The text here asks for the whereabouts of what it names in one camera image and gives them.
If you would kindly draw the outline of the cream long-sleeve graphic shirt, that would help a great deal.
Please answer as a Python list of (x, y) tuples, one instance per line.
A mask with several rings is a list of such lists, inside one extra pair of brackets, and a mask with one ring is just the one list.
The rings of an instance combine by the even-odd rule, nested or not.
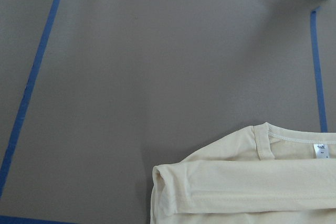
[(151, 223), (335, 223), (335, 134), (248, 126), (152, 172)]

